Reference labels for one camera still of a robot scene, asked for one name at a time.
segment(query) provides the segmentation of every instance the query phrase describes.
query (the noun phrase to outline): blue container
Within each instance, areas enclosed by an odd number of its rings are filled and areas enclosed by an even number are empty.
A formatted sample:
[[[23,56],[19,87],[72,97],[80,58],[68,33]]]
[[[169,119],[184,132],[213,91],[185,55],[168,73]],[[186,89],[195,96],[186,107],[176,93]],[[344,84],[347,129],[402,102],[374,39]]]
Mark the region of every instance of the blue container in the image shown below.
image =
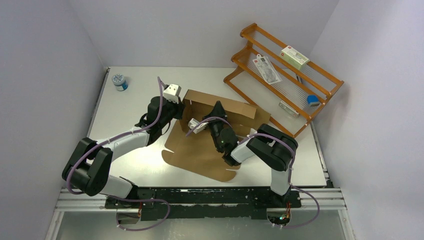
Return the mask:
[[[124,75],[122,74],[116,74],[112,77],[113,85],[115,85],[116,90],[118,91],[124,91],[128,88],[128,83],[125,80]]]

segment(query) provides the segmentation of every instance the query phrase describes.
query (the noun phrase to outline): blue object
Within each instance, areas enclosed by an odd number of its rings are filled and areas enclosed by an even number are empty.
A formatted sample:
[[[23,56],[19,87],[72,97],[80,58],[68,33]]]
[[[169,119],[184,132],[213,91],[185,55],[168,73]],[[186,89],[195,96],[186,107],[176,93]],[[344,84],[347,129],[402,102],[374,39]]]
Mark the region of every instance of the blue object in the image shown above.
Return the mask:
[[[128,88],[128,83],[122,74],[116,74],[112,77],[113,85],[115,85],[116,90],[124,91]]]
[[[309,95],[306,98],[307,104],[309,104],[310,107],[316,107],[320,105],[320,101],[318,100],[318,97],[315,95]]]

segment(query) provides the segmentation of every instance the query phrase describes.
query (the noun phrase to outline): white wall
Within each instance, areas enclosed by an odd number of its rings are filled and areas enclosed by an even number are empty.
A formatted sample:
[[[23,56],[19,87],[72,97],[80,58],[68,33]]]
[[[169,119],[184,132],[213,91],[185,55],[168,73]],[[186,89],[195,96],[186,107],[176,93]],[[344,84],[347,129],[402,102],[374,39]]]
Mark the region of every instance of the white wall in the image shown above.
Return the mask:
[[[309,54],[339,0],[70,0],[105,66],[233,67],[256,22]]]
[[[103,66],[67,0],[2,1],[0,23],[0,238],[44,239]]]
[[[423,13],[340,0],[310,55],[345,81],[315,124],[358,240],[424,236]]]

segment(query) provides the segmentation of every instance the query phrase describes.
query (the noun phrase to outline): tabletop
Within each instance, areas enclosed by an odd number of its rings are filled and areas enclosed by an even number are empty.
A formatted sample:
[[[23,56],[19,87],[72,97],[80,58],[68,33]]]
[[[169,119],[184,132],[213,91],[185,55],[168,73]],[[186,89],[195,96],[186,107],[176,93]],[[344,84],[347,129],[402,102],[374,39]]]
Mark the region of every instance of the tabletop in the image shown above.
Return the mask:
[[[223,79],[234,68],[209,67],[111,67],[101,90],[88,137],[93,140],[113,137],[128,131],[147,112],[152,97],[159,95],[157,77],[166,84],[181,86],[180,97],[188,89],[217,95],[241,102],[241,96],[227,86]],[[128,89],[117,91],[112,76],[122,74]],[[245,74],[238,78],[252,78]],[[271,169],[254,156],[241,164],[236,176],[220,182],[172,166],[164,162],[162,150],[171,131],[147,147],[133,150],[115,160],[110,174],[122,176],[139,187],[249,187],[270,186]],[[296,186],[325,186],[323,172],[313,131],[309,125],[296,137],[299,147],[293,165],[292,183]]]

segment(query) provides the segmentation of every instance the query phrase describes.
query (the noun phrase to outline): gray floor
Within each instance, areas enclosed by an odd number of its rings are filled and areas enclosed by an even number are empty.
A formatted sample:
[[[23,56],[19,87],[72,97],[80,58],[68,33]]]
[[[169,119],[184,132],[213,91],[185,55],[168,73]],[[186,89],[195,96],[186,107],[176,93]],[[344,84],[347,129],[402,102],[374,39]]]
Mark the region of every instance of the gray floor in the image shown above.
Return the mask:
[[[292,211],[291,224],[310,219],[314,211]],[[126,225],[141,228],[152,222]],[[57,236],[58,240],[345,240],[336,210],[321,211],[313,223],[296,229],[272,228],[267,220],[238,218],[169,219],[142,232],[128,232],[116,227],[114,213],[67,212]]]

